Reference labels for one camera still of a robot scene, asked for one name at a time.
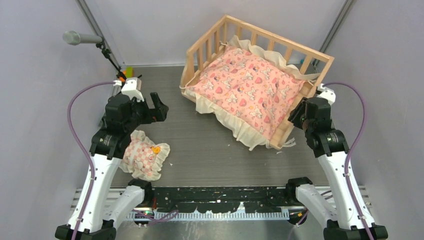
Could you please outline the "pink printed cushion with ties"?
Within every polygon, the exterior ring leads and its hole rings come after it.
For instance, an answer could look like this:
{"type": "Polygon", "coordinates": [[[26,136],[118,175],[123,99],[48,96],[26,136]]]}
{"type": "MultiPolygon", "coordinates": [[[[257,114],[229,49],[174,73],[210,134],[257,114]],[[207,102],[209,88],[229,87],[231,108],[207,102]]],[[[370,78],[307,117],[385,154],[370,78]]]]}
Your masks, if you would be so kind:
{"type": "Polygon", "coordinates": [[[214,114],[250,150],[271,147],[296,95],[318,74],[302,74],[283,56],[233,36],[224,52],[181,89],[200,114],[214,114]]]}

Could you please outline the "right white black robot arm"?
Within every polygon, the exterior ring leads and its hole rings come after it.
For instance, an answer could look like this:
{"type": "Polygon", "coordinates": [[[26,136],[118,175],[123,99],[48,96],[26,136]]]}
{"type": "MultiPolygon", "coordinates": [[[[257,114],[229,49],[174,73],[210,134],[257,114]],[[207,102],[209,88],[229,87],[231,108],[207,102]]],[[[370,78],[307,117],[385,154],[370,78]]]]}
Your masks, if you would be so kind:
{"type": "Polygon", "coordinates": [[[307,145],[324,170],[334,205],[307,177],[288,180],[287,202],[304,205],[320,223],[326,240],[386,240],[389,236],[386,227],[376,224],[356,183],[346,138],[332,126],[329,101],[304,97],[290,112],[288,121],[303,130],[307,145]]]}

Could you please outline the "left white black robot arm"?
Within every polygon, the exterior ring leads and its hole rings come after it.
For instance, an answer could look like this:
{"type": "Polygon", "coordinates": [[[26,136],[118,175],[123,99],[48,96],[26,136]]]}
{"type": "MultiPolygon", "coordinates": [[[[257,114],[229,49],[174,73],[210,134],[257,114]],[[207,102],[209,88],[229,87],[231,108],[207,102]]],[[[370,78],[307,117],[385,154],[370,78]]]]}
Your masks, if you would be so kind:
{"type": "Polygon", "coordinates": [[[163,122],[169,107],[156,92],[150,93],[154,107],[118,93],[108,99],[103,125],[91,139],[89,169],[78,203],[67,224],[55,231],[59,240],[114,240],[117,230],[138,205],[153,202],[151,183],[131,180],[124,192],[109,206],[106,200],[112,180],[139,125],[163,122]]]}

